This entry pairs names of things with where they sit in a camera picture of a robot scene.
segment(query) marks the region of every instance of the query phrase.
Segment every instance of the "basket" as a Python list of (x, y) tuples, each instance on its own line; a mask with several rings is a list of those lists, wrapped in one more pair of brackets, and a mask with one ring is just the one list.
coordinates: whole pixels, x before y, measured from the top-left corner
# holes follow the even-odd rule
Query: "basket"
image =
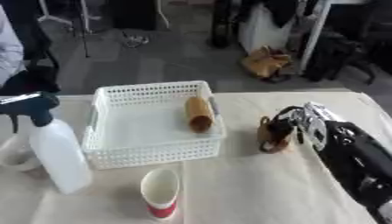
[[(187, 126), (185, 103), (191, 96), (205, 99), (214, 114), (206, 133)], [(226, 136), (204, 81), (100, 87), (92, 108), (82, 149), (99, 170), (215, 157)]]

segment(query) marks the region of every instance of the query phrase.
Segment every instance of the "white spray bottle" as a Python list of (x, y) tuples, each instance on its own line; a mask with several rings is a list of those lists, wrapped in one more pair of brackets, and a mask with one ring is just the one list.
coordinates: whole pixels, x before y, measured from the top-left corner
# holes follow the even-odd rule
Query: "white spray bottle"
[(31, 131), (30, 145), (54, 184), (69, 194), (90, 185), (92, 173), (72, 128), (53, 119), (49, 112), (59, 104), (53, 94), (23, 94), (1, 100), (0, 114), (10, 117), (14, 133), (18, 132), (18, 116), (31, 118), (35, 129)]

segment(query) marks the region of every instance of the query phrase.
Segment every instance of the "beige cloth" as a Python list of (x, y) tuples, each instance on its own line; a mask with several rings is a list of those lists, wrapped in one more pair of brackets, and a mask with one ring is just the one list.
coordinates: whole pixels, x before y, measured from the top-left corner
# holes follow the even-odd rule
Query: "beige cloth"
[[(62, 97), (55, 114), (81, 135), (90, 100)], [(317, 92), (217, 94), (216, 101), (228, 132), (220, 157), (96, 171), (88, 189), (70, 196), (57, 193), (48, 179), (0, 168), (0, 223), (158, 223), (148, 215), (139, 194), (143, 175), (158, 166), (175, 170), (183, 179), (179, 210), (164, 223), (374, 223), (310, 147), (292, 142), (285, 152), (267, 155), (258, 152), (256, 143), (261, 116), (308, 101), (324, 103), (388, 143), (385, 131), (390, 128), (385, 121), (390, 118), (372, 100), (363, 94)], [(28, 119), (21, 123), (29, 127)], [(11, 123), (0, 116), (0, 124), (3, 141), (11, 134)]]

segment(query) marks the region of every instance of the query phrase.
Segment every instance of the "gray floor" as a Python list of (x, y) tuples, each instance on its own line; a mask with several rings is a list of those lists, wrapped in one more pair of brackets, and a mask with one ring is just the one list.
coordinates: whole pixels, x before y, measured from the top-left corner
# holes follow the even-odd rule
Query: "gray floor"
[(61, 24), (44, 22), (53, 39), (53, 53), (61, 64), (59, 84), (64, 95), (92, 94), (98, 87), (160, 81), (208, 81), (214, 92), (270, 91), (356, 91), (371, 95), (392, 114), (392, 76), (378, 68), (378, 79), (367, 86), (366, 76), (348, 67), (336, 81), (310, 83), (294, 76), (280, 84), (268, 84), (250, 77), (239, 65), (244, 56), (238, 45), (224, 50), (206, 45), (210, 9), (167, 4), (164, 12), (171, 21), (167, 31), (141, 32), (150, 37), (148, 45), (136, 49), (121, 44), (121, 33), (107, 30), (87, 38), (86, 58), (81, 37), (74, 37)]

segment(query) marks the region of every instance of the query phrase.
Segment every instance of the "red and white paper cup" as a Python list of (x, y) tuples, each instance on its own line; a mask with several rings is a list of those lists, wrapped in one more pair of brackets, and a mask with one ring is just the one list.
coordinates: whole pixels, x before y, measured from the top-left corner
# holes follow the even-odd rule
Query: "red and white paper cup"
[(179, 195), (179, 177), (174, 171), (165, 169), (150, 171), (142, 179), (140, 188), (152, 215), (157, 218), (167, 218), (174, 213)]

